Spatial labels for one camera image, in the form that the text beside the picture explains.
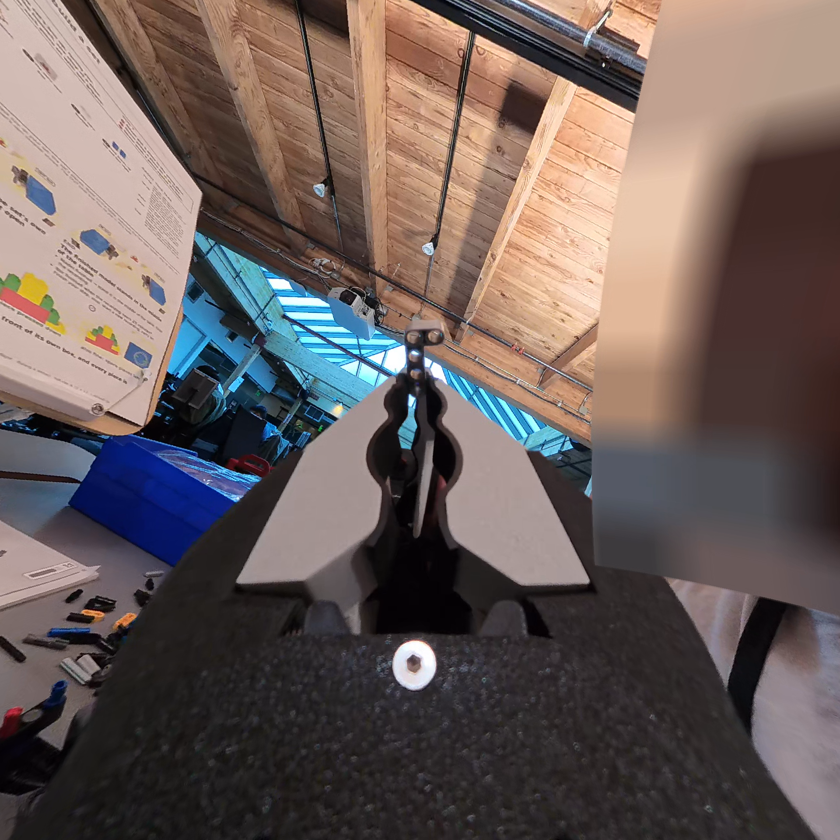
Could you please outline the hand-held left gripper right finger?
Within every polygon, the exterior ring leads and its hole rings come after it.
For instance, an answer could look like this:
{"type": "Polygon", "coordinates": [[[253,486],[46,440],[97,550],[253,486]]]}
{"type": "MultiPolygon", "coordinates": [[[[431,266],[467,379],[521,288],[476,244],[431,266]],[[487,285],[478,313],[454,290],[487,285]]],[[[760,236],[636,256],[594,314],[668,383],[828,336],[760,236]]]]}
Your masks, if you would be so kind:
{"type": "Polygon", "coordinates": [[[438,426],[455,450],[440,527],[457,549],[455,591],[466,601],[586,589],[590,577],[529,453],[441,381],[438,426]]]}

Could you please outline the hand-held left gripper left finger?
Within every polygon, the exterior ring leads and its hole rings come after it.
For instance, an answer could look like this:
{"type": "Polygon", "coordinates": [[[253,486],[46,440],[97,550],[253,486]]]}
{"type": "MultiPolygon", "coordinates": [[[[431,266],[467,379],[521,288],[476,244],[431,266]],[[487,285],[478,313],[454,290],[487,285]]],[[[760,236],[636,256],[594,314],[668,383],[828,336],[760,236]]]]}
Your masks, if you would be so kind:
{"type": "Polygon", "coordinates": [[[392,514],[390,478],[408,382],[388,379],[303,450],[236,580],[246,591],[353,606],[376,588],[371,549],[392,514]]]}

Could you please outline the grey lego beam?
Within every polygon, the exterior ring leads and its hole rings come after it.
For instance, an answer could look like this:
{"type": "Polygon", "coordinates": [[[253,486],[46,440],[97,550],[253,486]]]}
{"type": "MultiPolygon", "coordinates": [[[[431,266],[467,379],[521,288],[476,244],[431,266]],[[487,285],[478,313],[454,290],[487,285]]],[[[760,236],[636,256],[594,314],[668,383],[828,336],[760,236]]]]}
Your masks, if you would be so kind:
{"type": "Polygon", "coordinates": [[[415,511],[413,537],[418,539],[424,527],[429,491],[434,465],[435,430],[428,418],[429,373],[425,364],[426,348],[437,347],[445,341],[444,325],[438,320],[415,318],[406,326],[406,376],[411,382],[415,397],[416,441],[413,453],[416,459],[415,511]]]}

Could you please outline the scattered small lego pieces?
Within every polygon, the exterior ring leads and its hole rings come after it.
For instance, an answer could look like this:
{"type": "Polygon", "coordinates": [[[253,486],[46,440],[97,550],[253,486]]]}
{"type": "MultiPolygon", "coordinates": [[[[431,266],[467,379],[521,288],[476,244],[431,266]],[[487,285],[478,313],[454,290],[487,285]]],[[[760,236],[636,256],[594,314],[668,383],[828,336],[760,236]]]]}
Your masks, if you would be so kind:
{"type": "Polygon", "coordinates": [[[2,659],[33,665],[37,655],[48,655],[71,683],[100,686],[165,576],[163,569],[144,572],[122,599],[92,584],[71,587],[58,594],[49,622],[37,624],[31,617],[18,627],[2,622],[2,659]]]}

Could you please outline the lego instruction booklet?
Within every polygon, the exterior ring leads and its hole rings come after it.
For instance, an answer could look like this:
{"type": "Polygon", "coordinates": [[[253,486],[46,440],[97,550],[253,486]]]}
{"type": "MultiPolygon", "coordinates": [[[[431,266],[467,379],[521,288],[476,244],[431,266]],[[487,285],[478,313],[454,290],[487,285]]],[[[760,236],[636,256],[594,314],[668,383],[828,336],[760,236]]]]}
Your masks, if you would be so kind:
{"type": "Polygon", "coordinates": [[[75,591],[99,577],[86,566],[1,523],[1,610],[56,592],[75,591]]]}

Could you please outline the clear plastic bag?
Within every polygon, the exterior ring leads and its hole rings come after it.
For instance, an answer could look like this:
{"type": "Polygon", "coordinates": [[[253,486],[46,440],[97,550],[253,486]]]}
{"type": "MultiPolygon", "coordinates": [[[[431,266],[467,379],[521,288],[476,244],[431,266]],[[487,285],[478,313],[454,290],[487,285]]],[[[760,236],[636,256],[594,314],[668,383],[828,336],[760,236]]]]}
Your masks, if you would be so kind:
{"type": "Polygon", "coordinates": [[[259,476],[227,469],[212,461],[204,460],[192,451],[168,448],[156,452],[155,455],[232,501],[238,501],[261,481],[259,476]]]}

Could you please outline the blue plastic bin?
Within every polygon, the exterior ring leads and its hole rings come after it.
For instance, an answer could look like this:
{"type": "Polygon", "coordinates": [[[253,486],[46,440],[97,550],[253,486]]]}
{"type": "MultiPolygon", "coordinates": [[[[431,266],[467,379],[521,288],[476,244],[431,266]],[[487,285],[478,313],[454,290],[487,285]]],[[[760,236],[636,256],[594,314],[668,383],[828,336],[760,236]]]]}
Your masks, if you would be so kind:
{"type": "Polygon", "coordinates": [[[69,504],[176,565],[236,501],[156,457],[168,448],[182,449],[132,435],[109,438],[69,504]]]}

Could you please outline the white ceiling box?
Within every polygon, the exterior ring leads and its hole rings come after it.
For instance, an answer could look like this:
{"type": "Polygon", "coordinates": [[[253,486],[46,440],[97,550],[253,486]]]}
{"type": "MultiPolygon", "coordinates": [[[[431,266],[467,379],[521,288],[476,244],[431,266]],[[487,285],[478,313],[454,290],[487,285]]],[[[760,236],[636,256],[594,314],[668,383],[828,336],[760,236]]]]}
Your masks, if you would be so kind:
{"type": "Polygon", "coordinates": [[[328,294],[333,320],[361,340],[372,340],[376,332],[375,300],[358,287],[334,287],[328,294]]]}

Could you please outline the person's white shirt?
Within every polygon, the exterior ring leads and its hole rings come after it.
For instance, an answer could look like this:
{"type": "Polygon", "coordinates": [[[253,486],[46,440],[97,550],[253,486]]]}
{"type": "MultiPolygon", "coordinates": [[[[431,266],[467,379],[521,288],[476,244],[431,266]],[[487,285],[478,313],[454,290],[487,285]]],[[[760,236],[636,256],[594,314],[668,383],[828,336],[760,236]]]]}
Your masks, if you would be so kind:
{"type": "MultiPolygon", "coordinates": [[[[668,579],[728,681],[758,598],[668,579]]],[[[752,742],[786,798],[818,838],[839,838],[839,619],[786,608],[753,703],[752,742]]]]}

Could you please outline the printed instruction sheet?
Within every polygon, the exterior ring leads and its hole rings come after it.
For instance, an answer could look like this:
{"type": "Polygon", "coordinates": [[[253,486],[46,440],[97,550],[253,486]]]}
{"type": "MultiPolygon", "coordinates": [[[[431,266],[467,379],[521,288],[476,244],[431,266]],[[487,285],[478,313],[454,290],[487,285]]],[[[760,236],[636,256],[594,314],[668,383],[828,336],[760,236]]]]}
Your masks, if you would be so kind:
{"type": "Polygon", "coordinates": [[[148,423],[201,197],[62,2],[2,2],[3,401],[148,423]]]}

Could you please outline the black lego frame red pin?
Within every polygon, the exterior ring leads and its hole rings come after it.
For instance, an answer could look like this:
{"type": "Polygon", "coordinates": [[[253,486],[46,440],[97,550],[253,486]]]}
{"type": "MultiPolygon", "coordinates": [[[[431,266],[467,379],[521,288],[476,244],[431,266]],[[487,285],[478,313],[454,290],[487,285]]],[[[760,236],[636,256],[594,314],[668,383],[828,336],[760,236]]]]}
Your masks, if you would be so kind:
{"type": "Polygon", "coordinates": [[[62,750],[40,737],[64,712],[68,684],[56,682],[49,696],[23,710],[7,710],[1,735],[1,792],[23,795],[46,786],[62,761],[62,750]]]}

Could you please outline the black ceiling rail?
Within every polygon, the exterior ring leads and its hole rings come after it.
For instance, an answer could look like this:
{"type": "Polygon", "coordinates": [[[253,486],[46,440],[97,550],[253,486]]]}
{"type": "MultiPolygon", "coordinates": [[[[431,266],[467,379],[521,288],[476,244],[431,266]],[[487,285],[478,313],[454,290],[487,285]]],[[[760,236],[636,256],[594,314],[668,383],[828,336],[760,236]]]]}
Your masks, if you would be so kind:
{"type": "Polygon", "coordinates": [[[605,28],[614,2],[590,26],[524,1],[417,1],[417,5],[630,112],[647,67],[639,45],[605,28]]]}

